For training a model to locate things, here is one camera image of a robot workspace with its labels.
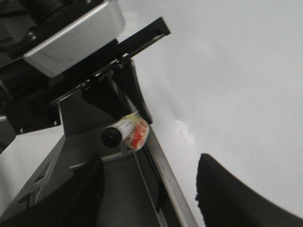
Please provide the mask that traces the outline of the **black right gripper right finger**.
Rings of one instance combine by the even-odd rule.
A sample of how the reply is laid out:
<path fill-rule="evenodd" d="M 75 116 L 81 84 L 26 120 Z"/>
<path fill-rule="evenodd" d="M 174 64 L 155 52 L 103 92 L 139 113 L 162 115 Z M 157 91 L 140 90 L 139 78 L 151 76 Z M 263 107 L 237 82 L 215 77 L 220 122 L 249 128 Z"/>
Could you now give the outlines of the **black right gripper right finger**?
<path fill-rule="evenodd" d="M 196 200 L 207 227 L 301 227 L 302 218 L 278 207 L 228 172 L 211 155 L 200 157 Z"/>

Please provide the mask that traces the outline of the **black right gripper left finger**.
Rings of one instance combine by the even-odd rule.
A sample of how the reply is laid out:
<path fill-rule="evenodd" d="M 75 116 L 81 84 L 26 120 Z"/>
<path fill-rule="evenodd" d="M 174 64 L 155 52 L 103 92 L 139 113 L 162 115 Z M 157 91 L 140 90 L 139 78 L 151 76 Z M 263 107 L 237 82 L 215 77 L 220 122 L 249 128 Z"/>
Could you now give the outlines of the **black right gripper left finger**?
<path fill-rule="evenodd" d="M 3 221 L 2 227 L 95 227 L 104 197 L 101 158 L 94 157 L 46 199 Z"/>

